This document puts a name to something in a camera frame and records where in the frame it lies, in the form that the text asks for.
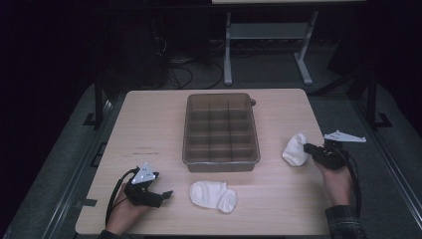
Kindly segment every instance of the wooden tabletop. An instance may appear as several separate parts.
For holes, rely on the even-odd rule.
[[[186,104],[192,94],[247,93],[253,106],[261,160],[249,172],[189,172],[182,161]],[[143,235],[327,235],[329,201],[309,156],[291,167],[282,151],[298,132],[322,145],[322,133],[304,91],[208,90],[130,92],[123,103],[76,230],[99,234],[116,182],[148,162],[160,173],[149,190],[173,190],[160,208],[149,210],[128,232]],[[227,182],[238,203],[225,214],[193,204],[189,188],[199,180]]]

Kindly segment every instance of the wire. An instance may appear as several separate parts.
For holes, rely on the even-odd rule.
[[[356,167],[356,165],[354,165],[355,170],[353,170],[353,167],[351,166],[350,160],[345,158],[344,155],[339,150],[337,150],[335,148],[331,148],[331,150],[335,151],[338,155],[340,155],[340,157],[344,160],[348,171],[350,172],[351,180],[353,181],[354,196],[356,198],[356,214],[357,214],[357,217],[359,217],[360,216],[360,207],[361,207],[362,202],[361,202],[361,192],[360,192],[359,179],[357,177],[357,167]]]
[[[121,186],[121,183],[124,181],[124,179],[130,174],[130,173],[133,173],[133,174],[136,174],[137,172],[139,171],[139,167],[137,167],[137,168],[134,168],[134,169],[131,169],[131,170],[129,170],[127,173],[125,173],[124,174],[124,176],[121,178],[121,179],[119,179],[118,181],[117,181],[117,184],[115,185],[115,188],[114,188],[114,190],[112,191],[112,194],[111,194],[111,197],[110,197],[110,199],[109,199],[109,202],[108,202],[108,207],[107,207],[107,209],[106,209],[106,215],[105,215],[105,225],[108,223],[108,219],[109,219],[109,217],[111,216],[111,212],[112,212],[112,210],[114,209],[114,200],[115,200],[115,196],[117,195],[117,192],[118,192],[118,189],[120,188],[120,186]]]
[[[123,203],[124,201],[126,201],[127,200],[127,197],[125,198],[125,199],[123,199],[122,201],[120,201],[120,202],[118,202],[118,203],[116,203],[113,207],[112,207],[112,209],[115,209],[119,204],[121,204],[121,203]]]
[[[217,67],[220,69],[220,71],[221,71],[221,75],[220,75],[220,78],[218,79],[218,81],[217,81],[216,83],[214,83],[213,85],[211,85],[211,86],[209,86],[209,87],[205,88],[204,90],[209,90],[209,89],[211,89],[211,88],[214,88],[215,86],[217,86],[218,84],[220,84],[220,82],[221,82],[221,81],[223,81],[223,78],[224,78],[224,70],[223,70],[223,68],[222,68],[220,65],[218,65],[217,63],[213,62],[213,61],[209,61],[209,62],[210,62],[211,64],[213,64],[213,65],[217,66]]]
[[[177,79],[176,74],[174,73],[174,69],[183,70],[189,73],[190,79],[185,83],[183,86],[180,84],[180,81]],[[187,85],[189,85],[193,80],[193,73],[186,69],[181,67],[173,67],[169,69],[169,73],[167,74],[168,80],[170,81],[171,86],[175,87],[176,90],[183,90]]]

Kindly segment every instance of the plastic storage tray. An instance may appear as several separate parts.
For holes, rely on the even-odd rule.
[[[183,140],[183,162],[189,171],[252,171],[259,160],[248,94],[189,96]]]

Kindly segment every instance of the white cloth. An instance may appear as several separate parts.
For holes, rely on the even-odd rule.
[[[231,212],[236,206],[236,192],[226,182],[197,181],[190,186],[190,199],[198,206]]]
[[[282,156],[291,166],[301,166],[307,160],[308,154],[304,152],[305,143],[307,143],[307,138],[301,132],[290,139]]]

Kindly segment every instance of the human hand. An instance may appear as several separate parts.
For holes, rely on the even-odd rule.
[[[350,194],[353,187],[350,172],[344,166],[337,170],[331,170],[323,167],[314,161],[316,167],[320,170],[323,177],[323,185],[328,194],[332,206],[350,205]]]
[[[106,231],[118,236],[129,229],[150,208],[144,205],[133,205],[124,193],[125,187],[126,183],[121,185],[120,192],[114,201],[114,208],[105,226]]]

